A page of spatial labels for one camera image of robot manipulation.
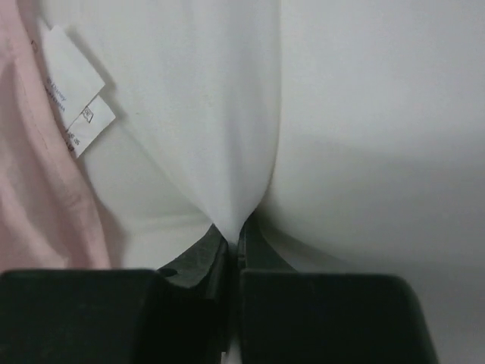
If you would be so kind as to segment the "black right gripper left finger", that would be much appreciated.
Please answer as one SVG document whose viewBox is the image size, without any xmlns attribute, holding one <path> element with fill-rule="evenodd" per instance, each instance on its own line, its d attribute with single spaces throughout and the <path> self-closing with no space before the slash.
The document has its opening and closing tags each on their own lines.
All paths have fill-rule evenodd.
<svg viewBox="0 0 485 364">
<path fill-rule="evenodd" d="M 228 242 L 210 226 L 207 232 L 157 273 L 177 297 L 219 301 L 226 285 Z"/>
</svg>

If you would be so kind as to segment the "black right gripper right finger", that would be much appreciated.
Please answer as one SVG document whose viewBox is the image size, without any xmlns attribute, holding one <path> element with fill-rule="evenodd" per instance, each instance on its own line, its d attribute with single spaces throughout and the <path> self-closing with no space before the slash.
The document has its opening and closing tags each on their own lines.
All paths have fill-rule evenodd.
<svg viewBox="0 0 485 364">
<path fill-rule="evenodd" d="M 257 219 L 247 219 L 239 234 L 237 266 L 242 270 L 295 271 L 264 238 Z"/>
</svg>

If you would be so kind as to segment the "white pillow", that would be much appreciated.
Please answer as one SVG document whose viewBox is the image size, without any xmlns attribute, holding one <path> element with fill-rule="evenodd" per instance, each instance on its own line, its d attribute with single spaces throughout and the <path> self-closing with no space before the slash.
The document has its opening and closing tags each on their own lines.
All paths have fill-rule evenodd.
<svg viewBox="0 0 485 364">
<path fill-rule="evenodd" d="M 38 1 L 116 115 L 77 163 L 117 268 L 255 212 L 304 271 L 412 286 L 484 361 L 482 1 Z"/>
</svg>

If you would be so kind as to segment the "pink purple pillowcase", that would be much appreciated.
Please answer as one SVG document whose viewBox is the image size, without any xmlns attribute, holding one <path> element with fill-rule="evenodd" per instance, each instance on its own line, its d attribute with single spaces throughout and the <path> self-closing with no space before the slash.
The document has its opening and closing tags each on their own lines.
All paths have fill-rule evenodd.
<svg viewBox="0 0 485 364">
<path fill-rule="evenodd" d="M 1 269 L 110 268 L 95 198 L 42 84 L 33 10 L 1 3 Z"/>
</svg>

